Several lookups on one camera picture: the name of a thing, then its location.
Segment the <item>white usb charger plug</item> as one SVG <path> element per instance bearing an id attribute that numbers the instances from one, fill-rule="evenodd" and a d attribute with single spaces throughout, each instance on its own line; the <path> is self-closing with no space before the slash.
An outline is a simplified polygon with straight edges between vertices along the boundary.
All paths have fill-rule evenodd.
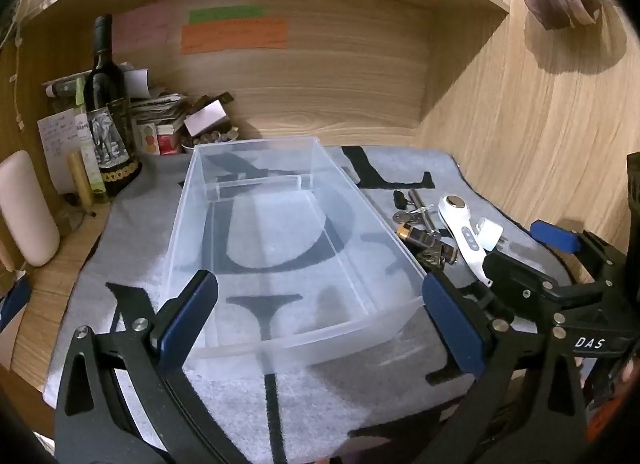
<path id="1" fill-rule="evenodd" d="M 486 217 L 480 219 L 476 225 L 476 236 L 485 251 L 493 251 L 503 241 L 504 228 Z"/>

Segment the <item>pink paper note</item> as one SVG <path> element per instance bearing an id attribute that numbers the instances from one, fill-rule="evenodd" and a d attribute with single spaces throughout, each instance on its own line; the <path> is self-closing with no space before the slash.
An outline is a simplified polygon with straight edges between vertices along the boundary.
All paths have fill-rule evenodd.
<path id="1" fill-rule="evenodd" d="M 113 23 L 113 50 L 125 53 L 159 46 L 167 40 L 169 11 L 154 3 L 118 14 Z"/>

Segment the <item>black gold rectangular lighter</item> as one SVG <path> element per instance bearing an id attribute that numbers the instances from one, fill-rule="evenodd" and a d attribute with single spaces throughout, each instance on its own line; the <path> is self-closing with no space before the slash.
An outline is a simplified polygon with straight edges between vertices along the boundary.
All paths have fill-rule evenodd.
<path id="1" fill-rule="evenodd" d="M 434 233 L 418 229 L 408 224 L 401 224 L 396 231 L 398 237 L 405 243 L 422 249 L 449 249 L 451 245 L 444 242 Z"/>

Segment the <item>dark wine bottle elephant label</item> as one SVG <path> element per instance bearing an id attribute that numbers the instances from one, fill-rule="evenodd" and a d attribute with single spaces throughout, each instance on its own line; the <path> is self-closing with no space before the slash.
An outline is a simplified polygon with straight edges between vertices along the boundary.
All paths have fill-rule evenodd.
<path id="1" fill-rule="evenodd" d="M 125 75 L 113 60 L 112 30 L 111 14 L 99 16 L 94 22 L 93 66 L 84 86 L 93 150 L 109 198 L 125 190 L 142 169 Z"/>

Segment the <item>orange paper note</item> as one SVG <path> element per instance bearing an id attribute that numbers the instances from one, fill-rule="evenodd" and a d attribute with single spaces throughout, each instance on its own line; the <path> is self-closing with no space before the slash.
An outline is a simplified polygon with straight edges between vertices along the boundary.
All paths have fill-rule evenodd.
<path id="1" fill-rule="evenodd" d="M 181 28 L 183 55 L 226 50 L 285 49 L 288 20 L 272 17 L 236 18 L 186 25 Z"/>

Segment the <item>grey mat with black letters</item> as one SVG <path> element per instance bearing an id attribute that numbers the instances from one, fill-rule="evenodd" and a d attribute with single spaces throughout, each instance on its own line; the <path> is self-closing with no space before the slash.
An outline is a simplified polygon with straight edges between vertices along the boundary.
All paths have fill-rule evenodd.
<path id="1" fill-rule="evenodd" d="M 430 208 L 461 197 L 473 220 L 502 226 L 508 256 L 570 283 L 560 259 L 476 194 L 446 153 L 306 138 L 152 157 L 81 270 L 44 400 L 58 400 L 79 326 L 106 333 L 152 317 L 207 270 L 216 306 L 181 374 L 250 462 L 308 463 L 408 432 L 473 383 L 427 381 L 446 348 L 392 220 L 394 190 L 412 188 Z"/>

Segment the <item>fruit picture card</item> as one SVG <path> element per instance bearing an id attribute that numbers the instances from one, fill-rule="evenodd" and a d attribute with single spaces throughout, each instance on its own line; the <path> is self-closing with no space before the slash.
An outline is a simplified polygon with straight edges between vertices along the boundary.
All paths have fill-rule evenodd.
<path id="1" fill-rule="evenodd" d="M 139 152 L 143 155 L 160 155 L 157 131 L 154 124 L 138 124 Z"/>

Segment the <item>stack of books and papers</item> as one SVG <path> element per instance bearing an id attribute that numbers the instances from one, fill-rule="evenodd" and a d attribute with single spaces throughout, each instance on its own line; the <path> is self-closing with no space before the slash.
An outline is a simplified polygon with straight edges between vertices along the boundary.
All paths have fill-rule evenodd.
<path id="1" fill-rule="evenodd" d="M 185 95 L 171 93 L 131 104 L 132 125 L 139 152 L 138 124 L 154 124 L 157 131 L 160 155 L 180 152 L 180 129 L 190 107 Z"/>

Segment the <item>white small box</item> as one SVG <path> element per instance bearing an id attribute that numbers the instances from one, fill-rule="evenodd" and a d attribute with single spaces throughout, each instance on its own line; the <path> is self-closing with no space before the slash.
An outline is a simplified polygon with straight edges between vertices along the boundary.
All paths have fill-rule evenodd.
<path id="1" fill-rule="evenodd" d="M 216 100 L 186 117 L 184 125 L 189 135 L 196 137 L 206 130 L 219 125 L 227 118 L 228 115 L 224 106 L 219 100 Z"/>

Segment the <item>white handwritten note card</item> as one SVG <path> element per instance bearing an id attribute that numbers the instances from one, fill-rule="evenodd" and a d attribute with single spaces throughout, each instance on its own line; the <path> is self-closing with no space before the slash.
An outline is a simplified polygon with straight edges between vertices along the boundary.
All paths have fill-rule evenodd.
<path id="1" fill-rule="evenodd" d="M 67 159 L 70 153 L 79 149 L 75 117 L 76 112 L 67 109 L 37 121 L 49 176 L 56 193 L 60 195 L 75 192 L 75 182 Z"/>

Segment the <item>white cylindrical speaker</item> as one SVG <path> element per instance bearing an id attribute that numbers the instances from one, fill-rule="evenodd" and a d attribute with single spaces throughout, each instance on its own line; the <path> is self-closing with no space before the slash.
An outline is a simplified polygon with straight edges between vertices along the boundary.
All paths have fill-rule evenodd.
<path id="1" fill-rule="evenodd" d="M 40 189 L 28 153 L 1 163 L 1 216 L 15 245 L 32 267 L 48 263 L 60 247 L 60 232 Z"/>

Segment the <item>beige lip balm tube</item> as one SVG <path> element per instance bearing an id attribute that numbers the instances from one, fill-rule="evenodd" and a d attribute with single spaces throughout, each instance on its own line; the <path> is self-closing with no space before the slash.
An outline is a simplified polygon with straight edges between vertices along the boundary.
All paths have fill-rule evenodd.
<path id="1" fill-rule="evenodd" d="M 76 150 L 67 155 L 67 164 L 76 187 L 81 207 L 87 215 L 93 215 L 94 197 L 81 153 Z"/>

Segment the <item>bowl of stones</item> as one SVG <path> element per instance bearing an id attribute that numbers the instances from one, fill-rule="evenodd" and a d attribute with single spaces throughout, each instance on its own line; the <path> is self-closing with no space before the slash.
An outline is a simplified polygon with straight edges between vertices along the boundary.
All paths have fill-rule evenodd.
<path id="1" fill-rule="evenodd" d="M 195 146 L 198 145 L 206 145 L 206 144 L 218 144 L 224 142 L 233 142 L 236 141 L 240 137 L 240 130 L 238 127 L 231 127 L 226 132 L 220 132 L 217 130 L 204 132 L 198 135 L 195 138 L 188 137 L 187 135 L 183 135 L 180 138 L 180 144 L 188 153 L 191 153 L 194 150 Z"/>

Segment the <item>white handheld massager device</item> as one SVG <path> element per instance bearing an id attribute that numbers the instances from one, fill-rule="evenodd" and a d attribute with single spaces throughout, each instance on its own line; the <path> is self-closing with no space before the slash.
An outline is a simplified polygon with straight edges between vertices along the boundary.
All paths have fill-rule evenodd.
<path id="1" fill-rule="evenodd" d="M 480 241 L 472 229 L 469 206 L 458 195 L 447 194 L 438 203 L 440 219 L 457 243 L 459 253 L 462 254 L 466 265 L 485 286 L 491 287 L 492 281 L 485 274 L 484 261 L 486 251 L 480 246 Z"/>

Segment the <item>clear plastic storage bin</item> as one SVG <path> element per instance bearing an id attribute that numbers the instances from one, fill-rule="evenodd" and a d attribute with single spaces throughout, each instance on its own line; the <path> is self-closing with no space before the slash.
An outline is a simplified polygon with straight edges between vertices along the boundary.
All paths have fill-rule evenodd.
<path id="1" fill-rule="evenodd" d="M 209 380 L 284 373 L 386 343 L 421 306 L 423 270 L 315 138 L 196 146 L 163 295 L 198 270 L 218 300 L 186 358 Z"/>

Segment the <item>silver metal tube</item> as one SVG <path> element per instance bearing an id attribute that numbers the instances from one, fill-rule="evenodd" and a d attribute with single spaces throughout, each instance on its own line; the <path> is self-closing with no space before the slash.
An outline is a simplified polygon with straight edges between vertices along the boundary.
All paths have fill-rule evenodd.
<path id="1" fill-rule="evenodd" d="M 436 231 L 435 224 L 428 214 L 427 207 L 422 201 L 419 192 L 416 189 L 410 189 L 408 194 L 413 203 L 414 211 L 421 217 L 425 230 L 434 233 Z"/>

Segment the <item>green paper note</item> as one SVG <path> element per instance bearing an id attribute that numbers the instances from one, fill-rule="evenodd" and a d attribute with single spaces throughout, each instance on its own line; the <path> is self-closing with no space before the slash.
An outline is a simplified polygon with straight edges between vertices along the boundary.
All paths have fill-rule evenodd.
<path id="1" fill-rule="evenodd" d="M 240 20 L 241 18 L 256 18 L 264 15 L 264 8 L 260 5 L 225 5 L 212 8 L 197 8 L 189 12 L 189 24 L 216 22 L 216 20 Z"/>

